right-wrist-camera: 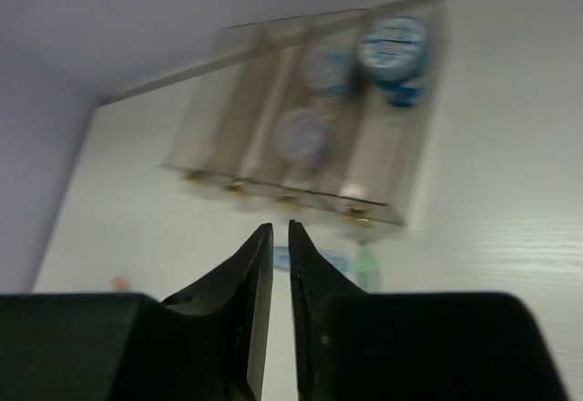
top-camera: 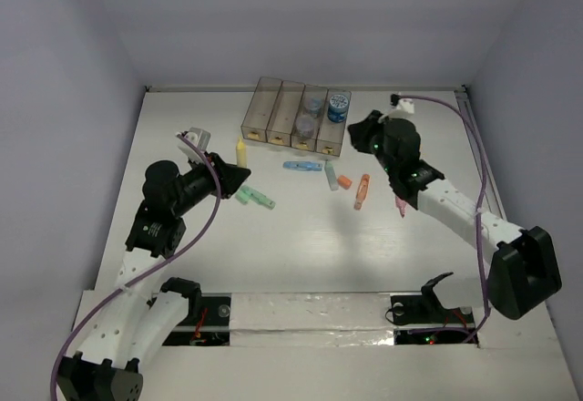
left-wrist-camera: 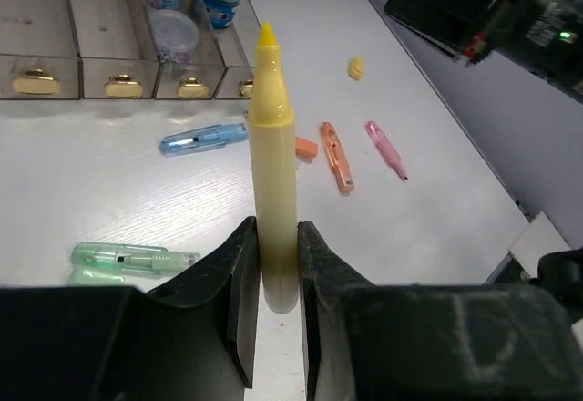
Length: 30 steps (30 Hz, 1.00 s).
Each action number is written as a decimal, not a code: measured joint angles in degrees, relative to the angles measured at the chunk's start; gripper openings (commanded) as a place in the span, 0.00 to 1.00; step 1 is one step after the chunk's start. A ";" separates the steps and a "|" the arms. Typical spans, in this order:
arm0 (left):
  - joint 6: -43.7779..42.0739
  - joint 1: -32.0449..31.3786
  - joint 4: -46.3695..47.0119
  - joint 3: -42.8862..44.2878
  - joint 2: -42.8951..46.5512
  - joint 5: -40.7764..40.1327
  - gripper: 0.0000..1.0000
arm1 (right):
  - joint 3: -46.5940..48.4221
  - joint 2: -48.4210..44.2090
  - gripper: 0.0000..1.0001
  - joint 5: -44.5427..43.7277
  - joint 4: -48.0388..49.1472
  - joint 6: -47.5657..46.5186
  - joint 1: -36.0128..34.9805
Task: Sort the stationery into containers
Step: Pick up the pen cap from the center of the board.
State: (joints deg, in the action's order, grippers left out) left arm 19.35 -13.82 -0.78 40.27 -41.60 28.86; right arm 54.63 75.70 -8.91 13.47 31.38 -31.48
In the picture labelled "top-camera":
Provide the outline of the yellow highlighter marker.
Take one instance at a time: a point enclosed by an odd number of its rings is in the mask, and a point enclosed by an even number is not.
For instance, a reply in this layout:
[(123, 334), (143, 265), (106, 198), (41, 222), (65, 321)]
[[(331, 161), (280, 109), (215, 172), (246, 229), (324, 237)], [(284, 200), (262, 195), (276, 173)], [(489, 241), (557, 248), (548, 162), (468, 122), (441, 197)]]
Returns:
[(247, 147), (242, 137), (238, 138), (235, 150), (237, 166), (241, 168), (247, 168), (248, 167)]

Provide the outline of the blue round clip jar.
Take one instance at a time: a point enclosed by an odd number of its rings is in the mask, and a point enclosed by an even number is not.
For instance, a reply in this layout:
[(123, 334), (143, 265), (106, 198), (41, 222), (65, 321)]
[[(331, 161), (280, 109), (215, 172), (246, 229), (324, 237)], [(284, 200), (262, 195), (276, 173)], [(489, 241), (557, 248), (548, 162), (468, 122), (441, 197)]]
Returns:
[(327, 96), (327, 118), (333, 123), (342, 123), (346, 120), (351, 103), (349, 91), (331, 89)]

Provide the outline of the clear jar colourful clips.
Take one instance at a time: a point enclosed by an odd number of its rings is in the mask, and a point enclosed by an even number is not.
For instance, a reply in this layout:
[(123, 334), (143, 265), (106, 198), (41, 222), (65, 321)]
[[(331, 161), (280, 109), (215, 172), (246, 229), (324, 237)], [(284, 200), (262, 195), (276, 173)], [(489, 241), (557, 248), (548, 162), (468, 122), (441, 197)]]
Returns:
[(318, 118), (322, 111), (323, 100), (319, 97), (307, 97), (303, 103), (303, 112), (312, 118)]

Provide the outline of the clear jar purple clips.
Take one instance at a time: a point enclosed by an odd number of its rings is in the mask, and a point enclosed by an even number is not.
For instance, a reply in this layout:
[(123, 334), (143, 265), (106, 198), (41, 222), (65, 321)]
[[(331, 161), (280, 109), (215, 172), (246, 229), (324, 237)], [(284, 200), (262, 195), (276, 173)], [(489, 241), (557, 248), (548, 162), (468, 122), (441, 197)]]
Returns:
[(314, 139), (318, 128), (318, 119), (310, 115), (300, 115), (294, 122), (293, 135), (302, 139)]

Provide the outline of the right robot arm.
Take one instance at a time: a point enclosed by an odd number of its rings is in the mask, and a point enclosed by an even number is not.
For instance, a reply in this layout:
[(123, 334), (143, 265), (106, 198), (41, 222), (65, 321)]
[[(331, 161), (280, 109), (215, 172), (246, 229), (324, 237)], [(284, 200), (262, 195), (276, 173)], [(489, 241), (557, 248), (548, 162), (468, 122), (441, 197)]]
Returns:
[(420, 157), (421, 138), (403, 118), (374, 110), (348, 127), (352, 146), (375, 156), (398, 199), (428, 215), (478, 249), (489, 266), (488, 301), (518, 320), (562, 287), (550, 234), (529, 230), (482, 210)]

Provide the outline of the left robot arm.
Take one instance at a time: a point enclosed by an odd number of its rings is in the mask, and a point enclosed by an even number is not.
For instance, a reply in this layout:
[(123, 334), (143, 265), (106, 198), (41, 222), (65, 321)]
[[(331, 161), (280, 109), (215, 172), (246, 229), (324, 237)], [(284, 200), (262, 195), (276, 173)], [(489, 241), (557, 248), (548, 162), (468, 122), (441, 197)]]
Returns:
[(214, 196), (230, 198), (251, 170), (228, 164), (216, 153), (201, 152), (181, 174), (170, 160), (145, 171), (143, 200), (126, 240), (115, 290), (70, 334), (90, 328), (78, 349), (61, 347), (51, 372), (50, 397), (57, 400), (137, 400), (143, 390), (142, 368), (179, 323), (201, 313), (198, 283), (160, 278), (184, 251), (184, 215)]

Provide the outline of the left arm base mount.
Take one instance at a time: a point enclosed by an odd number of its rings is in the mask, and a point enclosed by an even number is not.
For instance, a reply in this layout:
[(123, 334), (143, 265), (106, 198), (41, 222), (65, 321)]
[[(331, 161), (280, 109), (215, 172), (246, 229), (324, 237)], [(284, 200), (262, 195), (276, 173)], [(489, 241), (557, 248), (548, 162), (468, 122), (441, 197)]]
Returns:
[(187, 316), (164, 341), (164, 346), (228, 346), (230, 344), (231, 295), (203, 293), (200, 284), (171, 277), (161, 292), (178, 293), (188, 302)]

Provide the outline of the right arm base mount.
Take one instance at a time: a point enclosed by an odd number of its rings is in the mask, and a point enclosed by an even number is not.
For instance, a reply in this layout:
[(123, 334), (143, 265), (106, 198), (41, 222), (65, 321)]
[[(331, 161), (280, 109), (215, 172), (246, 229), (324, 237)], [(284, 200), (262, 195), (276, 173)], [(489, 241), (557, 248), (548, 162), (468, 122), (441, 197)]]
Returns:
[(445, 308), (435, 293), (435, 287), (452, 275), (441, 273), (419, 292), (391, 296), (384, 318), (395, 328), (397, 345), (478, 344), (472, 309), (465, 314), (461, 307)]

